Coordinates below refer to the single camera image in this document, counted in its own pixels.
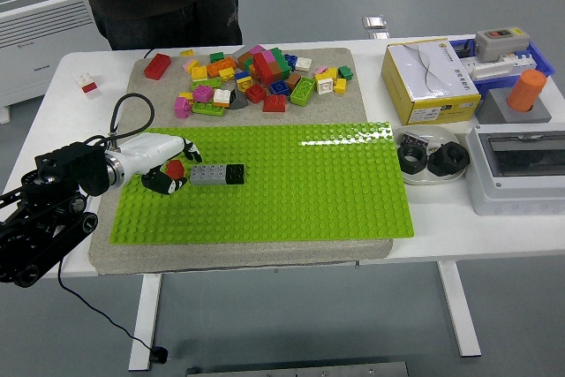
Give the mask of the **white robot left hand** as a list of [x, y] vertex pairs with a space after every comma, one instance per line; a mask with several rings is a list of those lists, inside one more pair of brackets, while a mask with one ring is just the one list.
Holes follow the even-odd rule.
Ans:
[[189, 161], [202, 162], [196, 145], [185, 138], [161, 133], [145, 132], [126, 141], [119, 152], [107, 152], [109, 183], [118, 188], [134, 175], [141, 176], [142, 184], [153, 192], [172, 194], [186, 184], [187, 178], [172, 178], [161, 171], [168, 160], [184, 154]]

